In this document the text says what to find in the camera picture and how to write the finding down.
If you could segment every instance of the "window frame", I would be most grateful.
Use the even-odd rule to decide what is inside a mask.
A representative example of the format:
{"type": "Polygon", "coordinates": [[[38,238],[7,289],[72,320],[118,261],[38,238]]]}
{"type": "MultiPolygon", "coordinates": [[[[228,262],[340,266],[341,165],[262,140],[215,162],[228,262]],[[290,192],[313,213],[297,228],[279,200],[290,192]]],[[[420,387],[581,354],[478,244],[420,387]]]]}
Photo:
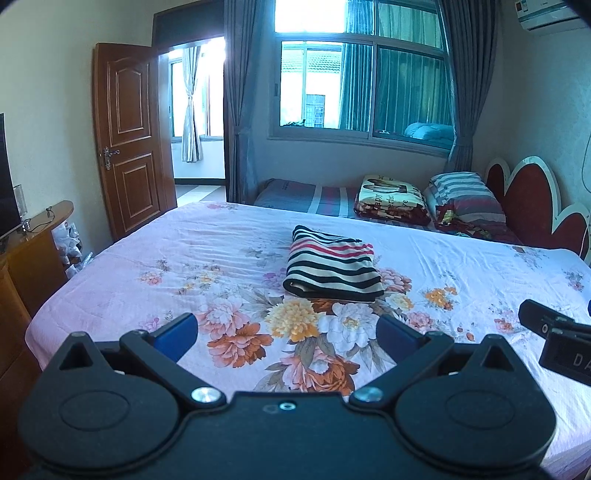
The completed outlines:
{"type": "Polygon", "coordinates": [[[448,157],[450,148],[437,146],[435,142],[424,141],[416,138],[404,137],[402,135],[392,135],[391,138],[375,137],[375,103],[376,103],[376,84],[378,75],[378,49],[386,47],[393,50],[404,51],[413,54],[425,55],[436,59],[441,59],[446,68],[449,69],[449,54],[447,50],[430,47],[424,44],[398,40],[396,38],[381,37],[378,35],[379,22],[379,4],[398,5],[400,7],[415,8],[427,12],[436,13],[439,18],[442,41],[445,43],[443,22],[438,9],[429,8],[426,4],[420,5],[420,0],[373,0],[374,2],[374,34],[355,34],[355,33],[281,33],[275,32],[275,6],[276,0],[269,2],[272,7],[272,22],[269,22],[272,38],[272,56],[271,56],[271,85],[270,85],[270,105],[271,113],[269,115],[269,136],[270,140],[294,140],[294,141],[320,141],[328,143],[345,143],[355,145],[369,145],[373,147],[391,148],[394,150],[411,151],[436,157],[448,157]],[[340,130],[331,128],[311,128],[311,127],[292,127],[280,125],[281,111],[281,57],[282,43],[285,41],[322,41],[334,43],[355,43],[360,45],[369,45],[372,47],[372,85],[371,85],[371,105],[369,118],[369,132],[359,132],[354,130],[340,130]]]}
{"type": "MultiPolygon", "coordinates": [[[[169,125],[170,125],[170,139],[172,143],[181,143],[183,141],[183,137],[175,137],[174,136],[174,108],[173,108],[173,65],[175,63],[181,63],[183,59],[171,59],[168,61],[168,116],[169,116],[169,125]]],[[[210,98],[209,98],[209,83],[211,79],[207,79],[207,105],[206,105],[206,124],[207,124],[207,134],[199,135],[199,140],[202,142],[213,142],[213,141],[220,141],[223,140],[223,137],[216,137],[209,135],[210,133],[210,98]]]]}

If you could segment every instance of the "door panel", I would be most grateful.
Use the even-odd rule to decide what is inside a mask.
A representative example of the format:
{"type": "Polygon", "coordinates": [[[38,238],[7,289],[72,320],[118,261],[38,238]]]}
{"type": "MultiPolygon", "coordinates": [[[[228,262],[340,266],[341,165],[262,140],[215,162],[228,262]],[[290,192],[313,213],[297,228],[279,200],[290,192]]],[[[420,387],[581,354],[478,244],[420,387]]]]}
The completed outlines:
{"type": "Polygon", "coordinates": [[[150,64],[130,59],[114,62],[108,73],[111,144],[116,147],[150,137],[150,64]]]}
{"type": "Polygon", "coordinates": [[[176,198],[167,197],[174,190],[172,165],[163,166],[160,144],[157,53],[99,43],[94,77],[100,177],[111,232],[119,240],[176,207],[176,198]]]}
{"type": "Polygon", "coordinates": [[[115,167],[115,182],[117,191],[122,192],[126,200],[119,205],[126,231],[160,214],[153,195],[157,189],[152,154],[119,163],[115,167]]]}

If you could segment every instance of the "doorway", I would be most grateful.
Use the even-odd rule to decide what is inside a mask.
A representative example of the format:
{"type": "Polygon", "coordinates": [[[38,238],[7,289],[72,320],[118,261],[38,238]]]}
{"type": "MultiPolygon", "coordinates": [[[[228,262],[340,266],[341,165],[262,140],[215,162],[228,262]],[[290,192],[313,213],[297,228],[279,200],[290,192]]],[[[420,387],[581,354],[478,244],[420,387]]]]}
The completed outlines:
{"type": "Polygon", "coordinates": [[[201,200],[224,201],[225,159],[223,120],[223,37],[175,47],[165,54],[168,61],[169,123],[174,182],[178,206],[201,200]],[[197,158],[183,155],[183,132],[190,115],[187,75],[183,51],[198,48],[193,93],[193,126],[197,158]]]}

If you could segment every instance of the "air conditioner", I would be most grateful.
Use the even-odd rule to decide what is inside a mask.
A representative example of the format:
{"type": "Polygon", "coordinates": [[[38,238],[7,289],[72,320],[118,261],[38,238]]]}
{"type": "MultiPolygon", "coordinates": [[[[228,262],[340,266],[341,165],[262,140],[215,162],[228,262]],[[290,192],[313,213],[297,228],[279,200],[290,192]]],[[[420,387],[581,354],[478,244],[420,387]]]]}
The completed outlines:
{"type": "Polygon", "coordinates": [[[562,0],[516,0],[521,26],[536,35],[587,28],[587,24],[562,0]]]}

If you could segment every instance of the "curtain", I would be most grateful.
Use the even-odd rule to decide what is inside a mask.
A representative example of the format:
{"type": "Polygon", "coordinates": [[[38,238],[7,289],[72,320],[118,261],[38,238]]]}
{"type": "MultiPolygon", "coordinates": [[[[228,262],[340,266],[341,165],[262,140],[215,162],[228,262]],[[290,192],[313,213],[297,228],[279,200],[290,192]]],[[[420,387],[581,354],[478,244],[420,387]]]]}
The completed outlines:
{"type": "Polygon", "coordinates": [[[255,73],[260,57],[264,22],[262,0],[225,0],[226,94],[231,132],[228,201],[252,203],[258,181],[252,153],[252,111],[255,73]]]}
{"type": "MultiPolygon", "coordinates": [[[[380,4],[378,31],[442,48],[439,18],[433,12],[380,4]]],[[[404,135],[416,122],[452,124],[445,62],[392,48],[378,48],[375,129],[404,135]]]]}
{"type": "MultiPolygon", "coordinates": [[[[368,0],[348,0],[345,31],[373,34],[374,8],[368,0]]],[[[341,60],[339,128],[369,131],[371,106],[372,47],[343,44],[341,60]]]]}
{"type": "Polygon", "coordinates": [[[440,1],[450,54],[456,140],[446,171],[471,171],[473,137],[495,64],[498,29],[496,0],[440,1]]]}
{"type": "Polygon", "coordinates": [[[185,48],[183,50],[183,78],[187,90],[187,112],[183,127],[183,161],[194,163],[203,158],[201,140],[195,121],[195,105],[193,96],[197,92],[197,65],[201,55],[201,47],[185,48]]]}
{"type": "Polygon", "coordinates": [[[377,83],[377,130],[404,135],[416,122],[452,124],[443,60],[379,48],[377,83]]]}

